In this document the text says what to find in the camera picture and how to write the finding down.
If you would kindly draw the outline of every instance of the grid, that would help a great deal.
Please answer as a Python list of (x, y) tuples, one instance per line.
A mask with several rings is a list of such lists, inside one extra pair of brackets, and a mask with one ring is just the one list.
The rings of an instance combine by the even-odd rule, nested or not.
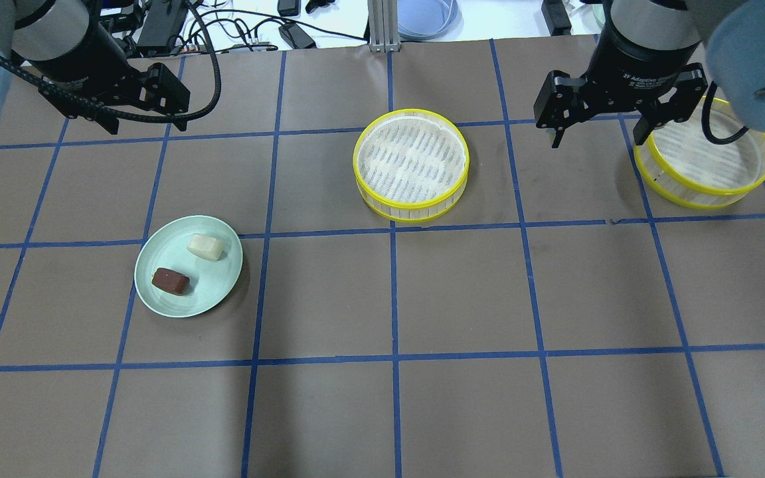
[[(24, 149), (24, 148), (39, 148), (39, 147), (53, 147), (54, 153), (52, 154), (51, 161), (46, 170), (45, 179), (39, 198), (37, 199), (36, 206), (34, 207), (33, 215), (31, 216), (31, 223), (25, 234), (24, 242), (14, 243), (0, 243), (0, 249), (19, 249), (19, 260), (16, 264), (15, 270), (13, 270), (13, 277), (10, 281), (8, 293), (5, 296), (4, 303), (0, 312), (0, 332), (2, 331), (3, 324), (8, 313), (9, 302), (13, 294), (13, 288), (15, 288), (16, 281), (21, 272), (21, 267), (25, 254), (31, 248), (84, 248), (95, 247), (103, 248), (119, 245), (142, 245), (149, 237), (149, 228), (151, 228), (152, 214), (155, 208), (155, 199), (157, 199), (158, 187), (161, 182), (161, 170), (164, 163), (164, 157), (167, 152), (167, 145), (173, 141), (185, 141), (192, 139), (218, 139), (218, 138), (242, 138), (242, 137), (268, 137), (273, 139), (273, 150), (270, 164), (270, 184), (268, 185), (268, 203), (267, 203), (267, 216), (264, 232), (242, 234), (241, 239), (262, 239), (264, 240), (264, 253), (262, 256), (262, 266), (260, 274), (258, 276), (259, 288), (258, 288), (258, 306), (255, 322), (255, 336), (253, 339), (253, 351), (252, 359), (250, 360), (197, 360), (197, 361), (163, 361), (163, 362), (125, 362), (124, 351), (127, 342), (128, 327), (131, 321), (131, 311), (133, 311), (133, 305), (135, 302), (135, 290), (131, 287), (127, 303), (127, 311), (124, 321), (124, 327), (122, 327), (122, 333), (119, 341), (118, 353), (116, 354), (116, 360), (110, 363), (80, 363), (80, 364), (63, 364), (63, 365), (3, 365), (0, 366), (0, 372), (33, 372), (33, 371), (60, 371), (60, 370), (109, 370), (113, 371), (112, 385), (110, 385), (110, 391), (108, 394), (106, 412), (104, 412), (104, 421), (102, 426), (102, 432), (100, 436), (100, 444), (98, 444), (98, 450), (95, 457), (95, 465), (93, 476), (98, 477), (100, 475), (100, 469), (102, 465), (104, 444), (106, 444), (107, 433), (109, 429), (110, 417), (114, 410), (114, 402), (116, 397), (116, 387), (118, 387), (119, 375), (122, 370), (135, 370), (135, 369), (160, 369), (160, 368), (194, 368), (194, 367), (225, 367), (225, 366), (246, 366), (250, 369), (250, 386), (249, 395), (247, 398), (246, 409), (246, 429), (242, 451), (242, 476), (246, 477), (250, 474), (249, 470), (249, 456), (252, 437), (252, 416), (255, 407), (256, 397), (256, 384), (258, 380), (259, 366), (283, 366), (283, 365), (295, 365), (295, 364), (325, 364), (325, 363), (350, 363), (350, 362), (384, 362), (391, 363), (392, 366), (392, 389), (394, 390), (394, 396), (392, 397), (392, 414), (394, 414), (394, 469), (395, 475), (400, 478), (402, 475), (402, 458), (401, 458), (401, 439), (400, 439), (400, 363), (401, 361), (416, 361), (416, 360), (479, 360), (479, 359), (503, 359), (503, 358), (534, 358), (538, 359), (540, 363), (541, 378), (543, 379), (543, 392), (545, 397), (545, 411), (547, 415), (547, 421), (549, 422), (549, 432), (553, 452), (553, 461), (555, 466), (556, 475), (562, 477), (564, 471), (562, 471), (562, 453), (559, 445), (558, 432), (556, 431), (555, 423), (555, 411), (553, 408), (552, 388), (549, 373), (549, 357), (593, 357), (593, 356), (622, 356), (622, 355), (652, 355), (652, 354), (680, 354), (685, 357), (687, 367), (689, 370), (690, 378), (692, 379), (693, 390), (695, 391), (695, 398), (699, 413), (701, 414), (701, 420), (704, 425), (705, 433), (707, 434), (707, 441), (710, 447), (711, 457), (713, 457), (713, 463), (716, 468), (717, 475), (724, 475), (724, 468), (722, 460), (717, 451), (717, 443), (713, 433), (713, 427), (711, 427), (710, 418), (708, 418), (707, 407), (705, 406), (705, 399), (702, 393), (702, 386), (699, 383), (699, 377), (695, 369), (695, 361), (693, 360), (693, 354), (707, 353), (707, 352), (723, 352), (723, 351), (765, 351), (765, 343), (756, 344), (735, 344), (735, 345), (692, 345), (690, 344), (686, 330), (683, 326), (682, 315), (680, 312), (679, 301), (677, 299), (674, 287), (671, 282), (671, 275), (669, 272), (667, 260), (663, 252), (661, 239), (659, 238), (658, 226), (659, 224), (675, 223), (675, 222), (698, 222), (698, 221), (729, 221), (729, 220), (765, 220), (765, 214), (725, 214), (725, 215), (696, 215), (689, 217), (655, 217), (653, 215), (649, 199), (647, 199), (646, 189), (643, 187), (643, 181), (641, 181), (640, 174), (634, 164), (634, 175), (636, 177), (641, 199), (643, 199), (643, 205), (645, 209), (645, 217), (640, 218), (623, 218), (622, 220), (611, 221), (612, 224), (647, 224), (650, 229), (653, 243), (655, 243), (655, 249), (659, 260), (659, 266), (661, 266), (663, 278), (667, 285), (667, 291), (669, 300), (671, 302), (672, 313), (674, 314), (675, 323), (677, 325), (678, 334), (680, 336), (680, 346), (667, 346), (667, 347), (640, 347), (640, 348), (604, 348), (604, 349), (583, 349), (583, 350), (550, 350), (546, 348), (543, 339), (543, 330), (541, 330), (540, 309), (537, 299), (537, 277), (534, 274), (533, 264), (531, 260), (531, 248), (529, 247), (528, 231), (537, 228), (546, 227), (586, 227), (586, 226), (603, 226), (607, 224), (606, 220), (556, 220), (556, 221), (528, 221), (525, 218), (525, 208), (523, 208), (522, 194), (519, 190), (518, 181), (518, 169), (516, 168), (515, 151), (513, 150), (513, 133), (511, 126), (515, 124), (531, 124), (533, 119), (513, 119), (509, 117), (507, 108), (507, 98), (504, 91), (504, 83), (501, 77), (501, 65), (498, 61), (498, 53), (495, 48), (494, 40), (489, 41), (489, 48), (491, 49), (492, 63), (495, 69), (495, 77), (497, 78), (498, 94), (501, 101), (501, 111), (503, 113), (503, 119), (500, 121), (465, 121), (459, 122), (456, 125), (459, 127), (471, 127), (471, 126), (503, 126), (506, 134), (506, 146), (508, 161), (510, 166), (510, 173), (512, 175), (513, 192), (515, 199), (515, 206), (518, 214), (518, 222), (505, 222), (497, 224), (457, 224), (456, 226), (398, 226), (394, 221), (389, 223), (388, 228), (367, 228), (367, 229), (344, 229), (344, 230), (304, 230), (304, 231), (291, 231), (291, 232), (274, 232), (271, 230), (271, 224), (274, 214), (274, 189), (276, 188), (276, 165), (277, 155), (280, 144), (280, 137), (298, 134), (328, 134), (328, 133), (347, 133), (347, 132), (359, 132), (362, 130), (360, 127), (346, 127), (346, 128), (330, 128), (330, 129), (309, 129), (309, 130), (280, 130), (280, 119), (282, 118), (282, 100), (284, 90), (284, 80), (286, 71), (286, 53), (282, 53), (282, 59), (280, 60), (280, 81), (279, 90), (276, 102), (276, 122), (274, 122), (273, 131), (266, 132), (254, 132), (254, 133), (220, 133), (220, 134), (199, 134), (191, 136), (170, 136), (170, 126), (165, 128), (164, 134), (161, 137), (151, 138), (139, 138), (139, 139), (103, 139), (95, 141), (64, 141), (64, 134), (66, 134), (69, 121), (64, 121), (64, 125), (61, 128), (60, 136), (56, 143), (39, 143), (39, 144), (24, 144), (24, 145), (0, 145), (0, 149)], [(386, 72), (388, 72), (388, 109), (392, 111), (394, 109), (394, 67), (392, 66), (392, 54), (388, 53), (386, 59)], [(179, 66), (179, 76), (183, 75), (183, 68), (185, 67), (185, 58), (182, 58)], [(634, 115), (616, 115), (616, 116), (602, 116), (595, 118), (597, 121), (619, 121), (622, 128), (622, 134), (628, 148), (628, 155), (632, 157), (632, 143), (629, 139), (628, 131), (626, 130), (624, 119), (634, 118)], [(55, 164), (62, 148), (70, 146), (80, 145), (109, 145), (109, 144), (122, 144), (122, 143), (143, 143), (143, 142), (161, 142), (161, 154), (157, 164), (157, 171), (155, 172), (154, 183), (152, 185), (151, 198), (149, 199), (149, 206), (146, 214), (145, 226), (143, 226), (143, 235), (139, 238), (116, 240), (116, 241), (90, 241), (90, 242), (33, 242), (33, 231), (37, 218), (39, 217), (40, 209), (43, 205), (43, 199), (46, 195), (46, 189), (48, 188), (49, 181), (52, 177), (52, 170), (55, 168)], [(525, 266), (527, 269), (527, 277), (529, 288), (529, 294), (531, 294), (531, 307), (534, 317), (535, 338), (537, 339), (537, 348), (531, 351), (489, 351), (489, 352), (459, 352), (459, 353), (412, 353), (402, 354), (400, 353), (400, 345), (398, 345), (398, 284), (397, 284), (397, 237), (398, 234), (404, 232), (420, 232), (420, 231), (439, 231), (439, 230), (494, 230), (494, 229), (518, 229), (521, 235), (522, 254), (525, 259)], [(311, 237), (311, 236), (351, 236), (351, 235), (388, 235), (389, 247), (390, 247), (390, 277), (391, 277), (391, 333), (392, 333), (392, 348), (391, 354), (385, 355), (367, 355), (367, 356), (338, 356), (338, 357), (303, 357), (303, 358), (282, 358), (282, 359), (265, 359), (259, 357), (259, 350), (261, 345), (261, 333), (262, 333), (262, 319), (264, 314), (264, 298), (267, 286), (268, 276), (268, 254), (270, 253), (270, 240), (273, 238), (284, 237)]]

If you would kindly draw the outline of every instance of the metal frame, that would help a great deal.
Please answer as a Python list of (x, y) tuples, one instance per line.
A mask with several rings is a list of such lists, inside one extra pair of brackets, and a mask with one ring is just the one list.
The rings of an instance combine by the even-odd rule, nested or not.
[(371, 52), (400, 51), (397, 29), (397, 0), (368, 0)]

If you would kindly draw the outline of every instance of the yellow basket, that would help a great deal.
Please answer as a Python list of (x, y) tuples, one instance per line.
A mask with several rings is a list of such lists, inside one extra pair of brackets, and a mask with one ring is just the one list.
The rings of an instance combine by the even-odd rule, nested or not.
[(434, 112), (406, 109), (371, 122), (353, 149), (365, 203), (389, 220), (415, 223), (449, 211), (465, 191), (470, 155), (462, 133)]
[[(730, 136), (740, 127), (735, 118), (728, 102), (716, 99), (711, 131)], [(634, 146), (643, 179), (685, 208), (724, 208), (765, 181), (765, 133), (750, 129), (730, 145), (713, 145), (701, 131), (701, 105), (688, 121), (655, 130), (645, 146)]]

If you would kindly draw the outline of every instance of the plate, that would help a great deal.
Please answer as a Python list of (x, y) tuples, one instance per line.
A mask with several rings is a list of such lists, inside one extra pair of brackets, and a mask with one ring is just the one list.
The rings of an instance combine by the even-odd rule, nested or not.
[[(194, 234), (205, 234), (224, 243), (218, 260), (204, 260), (188, 252)], [(155, 231), (143, 245), (134, 264), (137, 296), (152, 312), (165, 317), (191, 317), (218, 305), (240, 276), (244, 252), (231, 226), (211, 216), (178, 218)], [(191, 284), (185, 295), (173, 295), (152, 285), (159, 267), (188, 276)]]

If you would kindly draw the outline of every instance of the yellow rim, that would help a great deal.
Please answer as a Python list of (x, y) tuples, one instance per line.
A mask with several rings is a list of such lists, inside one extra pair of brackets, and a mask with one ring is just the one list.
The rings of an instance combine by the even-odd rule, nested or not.
[[(721, 103), (723, 105), (728, 105), (728, 101), (720, 100), (719, 98), (714, 98), (714, 100), (716, 100), (718, 103)], [(705, 194), (710, 194), (713, 196), (735, 196), (737, 194), (747, 193), (748, 191), (755, 189), (756, 187), (761, 185), (763, 181), (765, 181), (765, 172), (763, 172), (763, 174), (760, 176), (759, 179), (757, 179), (757, 181), (753, 182), (750, 185), (747, 185), (747, 187), (741, 187), (737, 189), (722, 189), (722, 188), (708, 187), (708, 185), (702, 185), (702, 184), (696, 183), (695, 181), (692, 181), (692, 179), (687, 178), (686, 176), (678, 173), (677, 170), (674, 169), (674, 167), (672, 167), (671, 164), (669, 164), (668, 161), (665, 160), (661, 152), (659, 152), (659, 149), (657, 148), (657, 145), (655, 144), (655, 140), (653, 140), (653, 134), (649, 136), (649, 139), (646, 139), (645, 144), (649, 148), (649, 151), (651, 152), (653, 160), (656, 161), (658, 166), (662, 167), (663, 171), (665, 171), (667, 175), (669, 175), (672, 179), (675, 179), (675, 181), (683, 185), (683, 187), (687, 187), (693, 191), (696, 191), (696, 193), (705, 193)]]
[[(380, 196), (376, 193), (371, 187), (365, 182), (364, 179), (362, 179), (362, 176), (359, 174), (359, 146), (361, 146), (362, 141), (365, 140), (365, 137), (368, 136), (368, 133), (373, 130), (374, 127), (376, 127), (381, 122), (385, 121), (388, 118), (391, 118), (395, 115), (401, 115), (403, 113), (423, 113), (425, 115), (429, 115), (434, 118), (438, 118), (441, 121), (443, 121), (445, 124), (453, 128), (453, 131), (456, 133), (456, 137), (459, 138), (459, 141), (462, 142), (462, 147), (465, 149), (465, 169), (462, 173), (462, 177), (459, 178), (459, 181), (456, 181), (456, 184), (453, 185), (452, 188), (450, 188), (448, 191), (444, 191), (444, 194), (442, 194), (439, 197), (435, 197), (434, 199), (425, 200), (424, 202), (397, 202), (397, 200), (391, 200), (386, 199), (385, 197)], [(356, 146), (353, 148), (353, 175), (356, 176), (356, 183), (359, 185), (359, 188), (361, 188), (362, 191), (364, 191), (365, 194), (368, 194), (368, 196), (373, 197), (374, 200), (377, 200), (377, 202), (381, 202), (385, 204), (386, 206), (390, 206), (391, 208), (397, 208), (397, 209), (406, 209), (409, 211), (414, 211), (416, 209), (423, 209), (423, 208), (429, 208), (429, 206), (435, 206), (438, 203), (444, 202), (449, 197), (453, 196), (456, 191), (459, 190), (459, 188), (465, 184), (466, 179), (468, 178), (468, 167), (471, 165), (471, 155), (468, 152), (468, 143), (465, 142), (464, 136), (462, 136), (462, 133), (459, 131), (459, 128), (456, 127), (452, 122), (448, 121), (447, 118), (441, 116), (438, 113), (429, 112), (427, 110), (421, 110), (418, 108), (406, 108), (403, 110), (396, 110), (391, 113), (386, 113), (385, 115), (382, 115), (382, 117), (377, 118), (374, 120), (374, 122), (371, 122), (371, 124), (368, 125), (368, 127), (365, 128), (364, 131), (362, 131), (362, 134), (359, 134), (359, 140), (356, 141)], [(409, 222), (404, 220), (398, 220), (395, 218), (394, 220), (401, 221), (401, 222)]]
[(456, 203), (458, 203), (460, 199), (462, 199), (462, 196), (459, 196), (452, 204), (450, 204), (450, 206), (447, 206), (447, 208), (444, 208), (443, 211), (438, 212), (437, 214), (433, 214), (432, 216), (427, 216), (426, 218), (420, 218), (420, 220), (404, 220), (403, 218), (398, 218), (391, 214), (385, 214), (385, 212), (380, 211), (373, 204), (369, 203), (366, 197), (362, 196), (362, 200), (365, 202), (365, 204), (367, 204), (368, 208), (370, 208), (371, 211), (376, 212), (377, 214), (381, 215), (383, 218), (386, 218), (387, 220), (392, 220), (392, 221), (402, 222), (402, 223), (410, 223), (410, 224), (426, 222), (429, 220), (434, 220), (435, 218), (438, 218), (440, 216), (443, 216), (448, 211), (450, 211), (450, 209), (453, 209), (453, 206), (456, 206)]
[(649, 185), (651, 188), (653, 188), (657, 193), (659, 193), (662, 197), (665, 197), (665, 199), (670, 200), (671, 202), (674, 202), (678, 206), (684, 206), (684, 208), (691, 208), (691, 209), (704, 209), (704, 210), (710, 210), (710, 209), (721, 209), (725, 206), (730, 206), (731, 204), (734, 204), (738, 200), (742, 199), (742, 197), (738, 197), (735, 200), (732, 200), (731, 202), (728, 202), (726, 204), (697, 204), (695, 202), (689, 202), (685, 199), (680, 199), (680, 197), (675, 196), (674, 194), (669, 193), (669, 191), (666, 191), (661, 185), (657, 184), (657, 181), (654, 181), (651, 177), (649, 171), (645, 168), (645, 165), (643, 165), (643, 161), (641, 160), (641, 157), (639, 155), (639, 147), (637, 145), (634, 145), (634, 161), (637, 163), (637, 167), (639, 169), (640, 175), (643, 176), (643, 179), (645, 180), (646, 184)]

